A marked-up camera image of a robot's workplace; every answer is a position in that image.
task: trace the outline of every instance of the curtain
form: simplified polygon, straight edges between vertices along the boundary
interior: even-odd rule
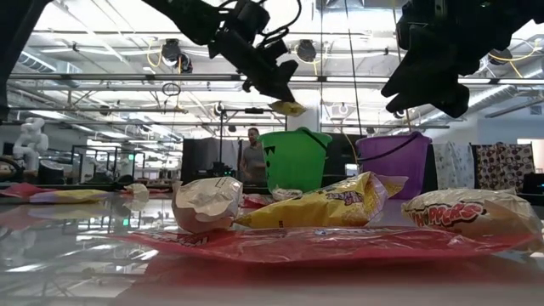
[[[439,190],[474,188],[474,157],[469,144],[433,144]]]
[[[535,172],[530,144],[475,145],[479,187],[521,191],[525,174]]]

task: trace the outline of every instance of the purple bucket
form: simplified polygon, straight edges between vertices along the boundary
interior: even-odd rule
[[[419,132],[360,139],[356,145],[363,159],[361,171],[408,177],[405,188],[393,199],[410,200],[422,192],[427,148],[430,143],[431,139]],[[373,158],[391,150],[394,150],[391,154]]]

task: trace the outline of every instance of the reflective table surface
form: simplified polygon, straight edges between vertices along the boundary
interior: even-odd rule
[[[0,207],[0,305],[544,303],[542,253],[270,268],[159,253],[107,237],[176,230],[171,195],[163,197],[138,207],[118,195],[93,205]],[[400,202],[391,201],[375,225],[407,224]]]

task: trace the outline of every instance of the plastic bucket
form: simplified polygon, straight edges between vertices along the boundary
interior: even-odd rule
[[[301,127],[291,132],[266,133],[259,141],[263,144],[270,191],[279,187],[308,192],[321,187],[331,136]]]
[[[422,192],[427,148],[430,143],[431,139],[419,132],[360,139],[355,143],[363,159],[360,171],[408,177],[405,188],[393,198],[409,200]]]

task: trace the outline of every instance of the bucket handle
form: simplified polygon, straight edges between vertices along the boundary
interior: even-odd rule
[[[378,158],[382,158],[382,157],[385,157],[385,156],[388,156],[388,155],[391,155],[393,154],[394,152],[406,147],[410,142],[414,141],[417,136],[419,136],[420,134],[419,133],[414,133],[408,140],[406,140],[404,143],[394,147],[393,149],[385,152],[385,153],[382,153],[382,154],[378,154],[376,156],[373,156],[373,157],[368,157],[368,158],[359,158],[357,160],[357,162],[368,162],[368,161],[373,161],[375,159],[378,159]]]
[[[299,131],[301,132],[304,132],[306,135],[308,135],[311,139],[313,139],[318,145],[321,146],[321,148],[323,148],[323,150],[325,150],[326,152],[326,145],[324,145],[319,139],[317,139],[317,137],[315,137],[309,130],[305,129],[305,128],[301,128],[299,129]]]

